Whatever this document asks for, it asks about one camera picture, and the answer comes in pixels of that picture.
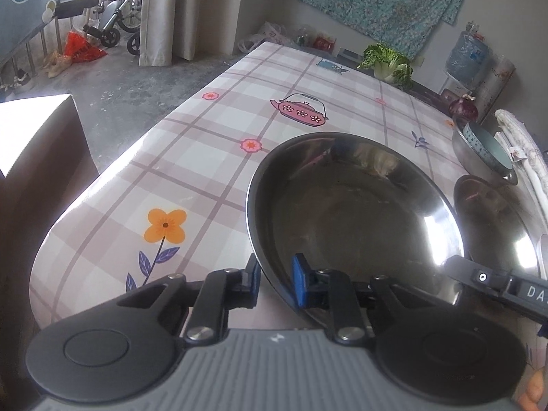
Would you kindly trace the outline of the teal ceramic bowl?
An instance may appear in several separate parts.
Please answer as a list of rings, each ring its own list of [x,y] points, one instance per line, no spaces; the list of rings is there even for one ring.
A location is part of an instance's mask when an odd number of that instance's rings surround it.
[[[505,175],[513,170],[509,155],[499,142],[481,125],[475,122],[466,123],[463,136],[472,150],[493,171]]]

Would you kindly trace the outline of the red snack packet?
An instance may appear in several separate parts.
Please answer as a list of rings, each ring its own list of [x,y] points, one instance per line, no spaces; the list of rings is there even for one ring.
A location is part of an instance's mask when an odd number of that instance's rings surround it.
[[[335,43],[336,40],[334,38],[318,35],[314,40],[312,47],[331,54],[334,51]]]

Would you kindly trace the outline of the rolled floral mat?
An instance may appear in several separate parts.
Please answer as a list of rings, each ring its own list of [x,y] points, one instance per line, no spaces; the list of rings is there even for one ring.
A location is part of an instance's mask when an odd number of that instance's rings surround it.
[[[493,107],[502,90],[514,74],[515,66],[505,55],[493,52],[489,57],[486,72],[475,90],[477,120],[483,121]]]

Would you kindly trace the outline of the shallow stainless steel plate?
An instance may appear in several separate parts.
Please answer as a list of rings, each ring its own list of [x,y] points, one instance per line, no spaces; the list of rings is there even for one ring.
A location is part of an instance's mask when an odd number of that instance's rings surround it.
[[[448,198],[416,164],[362,136],[323,132],[269,152],[246,194],[246,225],[266,279],[297,305],[292,257],[366,282],[385,275],[449,304],[463,295],[444,270],[463,255]]]

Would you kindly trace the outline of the beige curtain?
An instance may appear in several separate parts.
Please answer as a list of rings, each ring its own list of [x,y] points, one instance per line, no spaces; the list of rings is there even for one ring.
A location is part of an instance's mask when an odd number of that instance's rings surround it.
[[[213,33],[215,41],[223,30],[234,26],[232,12],[240,0],[143,0],[138,65],[167,67],[173,58],[192,61],[199,35]]]

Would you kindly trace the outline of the brown cardboard box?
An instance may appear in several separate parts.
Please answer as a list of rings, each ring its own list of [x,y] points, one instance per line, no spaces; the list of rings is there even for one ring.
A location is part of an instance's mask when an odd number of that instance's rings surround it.
[[[1,105],[1,393],[24,378],[34,334],[30,270],[45,236],[98,177],[70,95]]]

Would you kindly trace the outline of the white plastic bag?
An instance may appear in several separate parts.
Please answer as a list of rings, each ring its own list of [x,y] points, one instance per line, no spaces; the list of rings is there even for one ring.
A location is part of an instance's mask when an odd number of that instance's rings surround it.
[[[237,43],[237,47],[241,53],[248,54],[263,43],[276,43],[282,46],[295,45],[295,42],[287,35],[287,31],[283,26],[266,21],[257,34],[241,39]]]

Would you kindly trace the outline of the white water dispenser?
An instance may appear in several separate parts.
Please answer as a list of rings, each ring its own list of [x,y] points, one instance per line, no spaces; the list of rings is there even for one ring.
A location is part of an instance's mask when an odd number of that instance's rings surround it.
[[[472,100],[475,100],[475,93],[473,90],[468,89],[447,73],[445,74],[445,80],[443,81],[438,94],[442,105],[446,108],[449,107],[453,101],[464,95],[468,95]]]

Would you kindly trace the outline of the wheelchair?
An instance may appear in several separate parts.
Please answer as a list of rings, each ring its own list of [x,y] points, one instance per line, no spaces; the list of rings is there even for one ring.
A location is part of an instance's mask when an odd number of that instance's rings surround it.
[[[142,0],[65,0],[57,1],[55,18],[73,18],[85,9],[95,9],[98,24],[85,24],[83,31],[98,39],[103,47],[116,47],[122,39],[121,31],[131,34],[127,40],[128,52],[137,56],[140,52],[140,15]]]

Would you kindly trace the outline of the green napa cabbage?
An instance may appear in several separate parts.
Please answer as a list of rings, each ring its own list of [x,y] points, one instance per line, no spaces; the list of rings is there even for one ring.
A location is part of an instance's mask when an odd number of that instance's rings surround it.
[[[367,46],[358,69],[372,70],[376,79],[401,90],[412,87],[411,61],[398,51],[381,43]]]

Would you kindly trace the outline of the white folded quilt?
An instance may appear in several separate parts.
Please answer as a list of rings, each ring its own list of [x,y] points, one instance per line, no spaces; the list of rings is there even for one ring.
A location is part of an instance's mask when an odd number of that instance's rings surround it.
[[[526,174],[534,199],[540,209],[543,232],[547,233],[547,164],[524,123],[507,110],[496,110],[500,132],[495,139]]]

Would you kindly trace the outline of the blue water jug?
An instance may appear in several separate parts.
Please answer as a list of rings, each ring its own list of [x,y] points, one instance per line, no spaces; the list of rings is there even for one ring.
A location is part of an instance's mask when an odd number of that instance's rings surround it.
[[[461,32],[445,64],[446,72],[462,84],[472,85],[484,71],[488,46],[475,34]]]

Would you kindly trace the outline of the plaid teapot print tablecloth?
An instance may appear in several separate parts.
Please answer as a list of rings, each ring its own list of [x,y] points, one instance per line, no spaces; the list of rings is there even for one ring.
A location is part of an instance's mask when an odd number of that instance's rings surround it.
[[[321,130],[372,139],[453,193],[465,171],[438,110],[358,72],[267,43],[172,111],[60,216],[30,275],[40,327],[179,272],[243,266],[246,191],[263,158],[309,131],[275,107],[303,102]]]

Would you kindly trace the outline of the purple red cabbage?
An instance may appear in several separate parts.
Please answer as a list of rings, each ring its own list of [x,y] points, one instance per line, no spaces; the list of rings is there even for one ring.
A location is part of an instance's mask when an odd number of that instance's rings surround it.
[[[475,99],[470,95],[463,95],[462,97],[453,100],[449,106],[450,117],[461,116],[466,120],[475,122],[479,117],[479,114],[474,101]]]

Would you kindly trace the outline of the deep stainless steel bowl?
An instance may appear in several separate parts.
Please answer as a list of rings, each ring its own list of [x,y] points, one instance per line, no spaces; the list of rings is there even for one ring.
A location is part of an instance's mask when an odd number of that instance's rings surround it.
[[[492,187],[516,186],[513,162],[494,136],[463,116],[455,115],[452,120],[453,151],[463,168]]]

